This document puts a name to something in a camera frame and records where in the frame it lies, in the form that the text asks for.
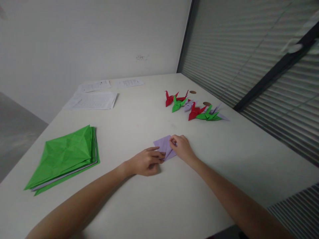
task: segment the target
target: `origami crane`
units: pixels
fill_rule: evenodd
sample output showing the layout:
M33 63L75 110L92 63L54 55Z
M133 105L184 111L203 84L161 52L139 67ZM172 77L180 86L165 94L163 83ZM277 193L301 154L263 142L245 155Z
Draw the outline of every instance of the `origami crane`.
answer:
M169 106L172 102L173 102L173 96L168 96L168 92L166 91L166 107Z
M193 102L192 111L189 113L188 121L195 119L196 116L203 113L205 109L206 109L206 106L204 108L195 107L195 102Z
M211 110L212 106L210 106L207 110L204 110L204 114L197 115L196 118L207 121L217 121L222 119L230 121L228 118L217 111L220 105L221 103L214 110Z
M174 96L174 105L173 105L173 109L172 112L178 111L187 101L187 99L185 99L184 101L178 101L176 100L176 96Z
M184 112L190 111L192 109L193 102L195 102L195 105L196 105L198 101L191 101L190 99L188 99L188 101L186 102L184 106Z
M187 91L185 97L179 97L179 98L176 98L176 100L178 100L178 101L184 101L184 100L186 99L186 97L187 97L187 94L188 94L188 91Z
M221 118L219 118L219 117L217 116L217 114L218 114L219 112L216 112L216 113L214 113L214 114L212 114L212 115L209 113L210 110L211 110L211 108L212 108L212 106L210 105L209 108L208 108L208 110L206 111L206 113L204 113L204 114L199 114L199 115L196 116L196 118L201 119L201 120L206 120L206 121L217 121L217 120L221 120Z

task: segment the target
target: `forearm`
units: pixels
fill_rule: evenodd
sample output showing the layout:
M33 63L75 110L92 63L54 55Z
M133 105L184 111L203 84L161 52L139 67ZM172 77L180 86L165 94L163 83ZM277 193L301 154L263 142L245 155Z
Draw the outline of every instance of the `forearm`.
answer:
M130 176L124 164L91 182L63 202L33 228L27 239L69 238L80 230L107 195Z
M266 209L198 158L189 165L212 189L235 223L250 238L293 238Z

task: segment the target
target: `purple origami crane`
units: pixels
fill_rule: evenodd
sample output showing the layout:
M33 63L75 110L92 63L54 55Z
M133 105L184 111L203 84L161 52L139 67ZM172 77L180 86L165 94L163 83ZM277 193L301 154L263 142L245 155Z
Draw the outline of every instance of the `purple origami crane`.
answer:
M219 107L220 107L221 104L222 104L222 103L220 103L214 110L211 110L211 111L209 112L209 114L210 114L210 115L215 114L215 113L218 111L218 109L219 109ZM223 116L221 113L218 113L217 116L218 116L219 118L223 119L223 120L230 121L227 117Z
M153 144L156 147L159 147L158 151L166 153L164 161L167 161L171 159L172 157L176 156L175 151L172 150L172 148L169 145L169 139L170 139L170 135L153 142Z
M191 101L190 99L188 99L188 101L184 105L184 112L190 111L192 109L193 102L195 102L196 105L198 101Z

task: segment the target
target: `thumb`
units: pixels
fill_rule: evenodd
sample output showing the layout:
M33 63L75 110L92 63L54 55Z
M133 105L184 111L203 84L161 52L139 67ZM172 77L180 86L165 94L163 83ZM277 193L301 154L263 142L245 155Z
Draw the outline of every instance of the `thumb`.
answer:
M147 176L153 176L157 174L158 164L155 164L152 168L150 168L147 172Z
M177 148L176 145L173 144L172 141L169 142L169 145L170 145L170 147L171 147L173 150L175 150L175 149Z

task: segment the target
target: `horizontal blinds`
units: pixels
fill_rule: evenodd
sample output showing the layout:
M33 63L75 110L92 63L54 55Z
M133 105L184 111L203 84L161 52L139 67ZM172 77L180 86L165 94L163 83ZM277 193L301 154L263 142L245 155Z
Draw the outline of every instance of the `horizontal blinds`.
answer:
M234 107L285 54L280 50L296 38L319 2L223 3L199 1L179 72Z
M242 115L319 167L319 55L306 55Z
M319 238L319 184L267 209L297 238Z

